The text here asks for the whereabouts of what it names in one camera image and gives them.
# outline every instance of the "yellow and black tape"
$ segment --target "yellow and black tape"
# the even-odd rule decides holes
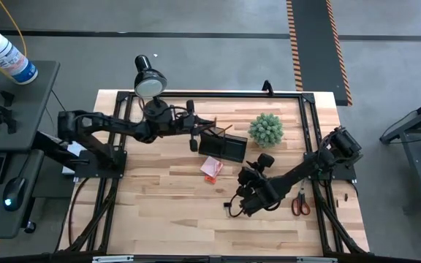
[[[342,57],[341,43],[339,42],[337,28],[335,27],[333,7],[330,4],[330,0],[326,0],[326,5],[327,5],[327,12],[329,14],[330,25],[331,25],[331,28],[333,29],[334,43],[335,43],[335,48],[337,49],[337,56],[339,57],[339,64],[341,66],[342,78],[344,79],[345,92],[347,94],[347,105],[352,106],[352,94],[350,93],[349,81],[347,80],[347,73],[345,71],[345,66],[344,66],[344,58]]]
[[[287,0],[287,16],[289,18],[290,45],[292,46],[293,73],[295,75],[295,88],[303,91],[301,79],[300,56],[298,55],[297,32],[295,30],[295,20],[293,18],[292,0]]]

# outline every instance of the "white bottle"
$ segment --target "white bottle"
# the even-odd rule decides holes
[[[37,68],[6,37],[0,34],[0,71],[14,83],[24,85],[38,75]]]

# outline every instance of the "lamp head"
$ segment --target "lamp head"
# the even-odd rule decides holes
[[[159,71],[152,69],[151,62],[144,55],[134,60],[137,76],[134,80],[134,91],[141,98],[158,96],[167,87],[167,79]]]

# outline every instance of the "wooden tabletop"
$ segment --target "wooden tabletop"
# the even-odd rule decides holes
[[[94,111],[113,114],[117,90],[101,90]],[[323,136],[339,126],[332,93],[314,93]],[[166,98],[168,104],[184,106],[186,98]],[[193,98],[196,113],[204,119],[217,117],[219,127],[233,124],[227,133],[248,137],[252,120],[260,113],[274,113],[284,125],[280,145],[262,151],[251,139],[246,160],[256,161],[262,152],[275,158],[268,176],[283,175],[303,160],[304,146],[300,111],[295,99]],[[307,108],[311,127],[310,111]],[[137,101],[132,120],[141,117]],[[106,142],[107,133],[96,136]],[[189,136],[158,138],[146,145],[128,138],[128,163],[120,181],[108,246],[109,254],[179,254],[179,255],[246,255],[246,256],[321,256],[316,211],[311,185],[306,196],[311,207],[308,216],[292,215],[290,204],[297,195],[296,185],[279,209],[261,210],[252,217],[229,218],[223,203],[228,202],[238,187],[242,164],[225,161],[215,185],[204,181],[200,167],[207,156],[189,150]],[[73,212],[73,239],[92,217],[99,180],[89,180],[77,198]],[[333,183],[338,199],[339,221],[358,245],[368,250],[357,196],[346,182]],[[345,202],[344,194],[349,198]],[[326,223],[330,245],[334,248],[332,227]],[[99,231],[97,244],[102,231]],[[60,249],[66,248],[67,222]]]

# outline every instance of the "scissors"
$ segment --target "scissors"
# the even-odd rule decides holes
[[[305,179],[301,181],[300,190],[296,198],[292,200],[292,213],[294,216],[309,215],[311,212],[308,203],[305,201]]]

